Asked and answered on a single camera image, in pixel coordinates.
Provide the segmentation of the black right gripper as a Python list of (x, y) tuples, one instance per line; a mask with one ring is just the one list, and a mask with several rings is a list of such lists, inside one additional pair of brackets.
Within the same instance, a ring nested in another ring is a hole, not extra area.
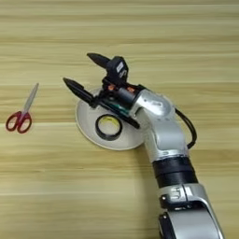
[[(109, 59), (99, 53), (89, 52), (87, 56), (97, 65), (106, 69)], [(142, 85), (134, 85), (125, 81), (120, 83), (110, 82), (108, 79), (103, 80), (102, 89), (97, 99), (84, 87), (73, 79), (64, 77), (63, 81), (68, 89), (78, 98), (83, 100), (89, 106), (96, 108), (100, 105), (107, 105), (114, 108), (131, 108), (139, 92), (144, 90)]]

